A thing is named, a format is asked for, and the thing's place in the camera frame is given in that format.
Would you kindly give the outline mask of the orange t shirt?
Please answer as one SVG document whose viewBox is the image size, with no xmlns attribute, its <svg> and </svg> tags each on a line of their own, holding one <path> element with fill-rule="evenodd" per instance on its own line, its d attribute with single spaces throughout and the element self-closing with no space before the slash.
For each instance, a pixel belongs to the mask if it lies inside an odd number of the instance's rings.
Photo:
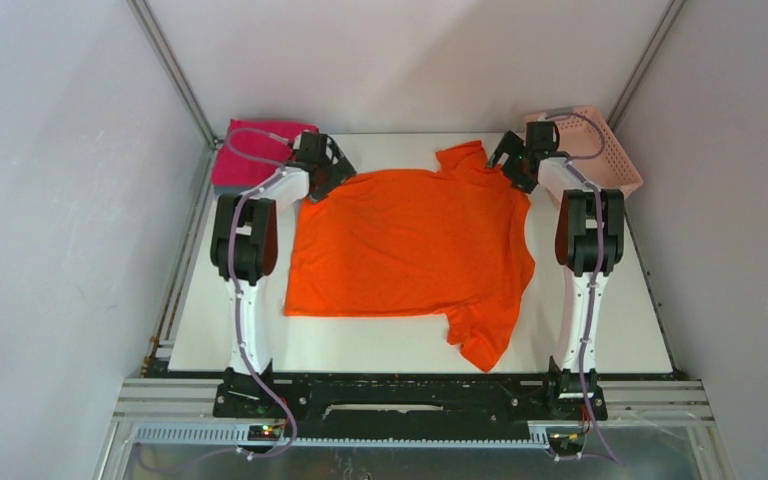
<svg viewBox="0 0 768 480">
<path fill-rule="evenodd" d="M 470 141 L 438 169 L 363 173 L 298 215 L 284 312 L 306 317 L 443 315 L 446 340 L 481 371 L 506 352 L 536 263 L 531 202 Z"/>
</svg>

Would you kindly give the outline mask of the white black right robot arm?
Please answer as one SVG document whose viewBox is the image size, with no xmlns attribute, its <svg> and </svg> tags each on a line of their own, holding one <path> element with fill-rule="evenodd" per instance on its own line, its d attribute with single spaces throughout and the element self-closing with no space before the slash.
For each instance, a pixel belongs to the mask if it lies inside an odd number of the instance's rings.
<svg viewBox="0 0 768 480">
<path fill-rule="evenodd" d="M 541 402 L 551 416 L 566 418 L 597 396 L 596 333 L 608 280 L 624 254 L 625 196 L 591 179 L 560 143 L 555 122 L 532 121 L 524 135 L 505 132 L 487 165 L 500 167 L 514 189 L 542 187 L 558 203 L 554 253 L 564 305 Z"/>
</svg>

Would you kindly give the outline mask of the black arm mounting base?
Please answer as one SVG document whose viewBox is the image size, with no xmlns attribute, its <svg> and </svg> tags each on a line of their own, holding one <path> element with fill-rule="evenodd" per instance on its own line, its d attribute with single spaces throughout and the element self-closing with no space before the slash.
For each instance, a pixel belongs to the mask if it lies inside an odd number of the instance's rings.
<svg viewBox="0 0 768 480">
<path fill-rule="evenodd" d="M 273 420 L 298 439 L 325 441 L 519 441 L 539 421 L 608 417 L 595 383 L 583 396 L 568 373 L 350 374 L 226 370 L 216 418 Z"/>
</svg>

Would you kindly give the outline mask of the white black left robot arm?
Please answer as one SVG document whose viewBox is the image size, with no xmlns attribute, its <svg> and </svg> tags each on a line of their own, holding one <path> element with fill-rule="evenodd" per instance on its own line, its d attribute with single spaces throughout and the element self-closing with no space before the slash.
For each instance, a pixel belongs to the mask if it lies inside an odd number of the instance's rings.
<svg viewBox="0 0 768 480">
<path fill-rule="evenodd" d="M 265 136 L 289 149 L 288 159 L 251 155 L 236 148 L 242 133 Z M 325 200 L 357 171 L 336 140 L 325 133 L 303 131 L 289 139 L 266 130 L 241 127 L 226 136 L 224 146 L 235 156 L 274 168 L 258 185 L 238 194 L 222 194 L 216 203 L 210 258 L 228 289 L 234 328 L 226 388 L 252 416 L 264 416 L 276 403 L 269 383 L 273 354 L 267 321 L 259 313 L 279 254 L 278 214 L 307 199 Z"/>
</svg>

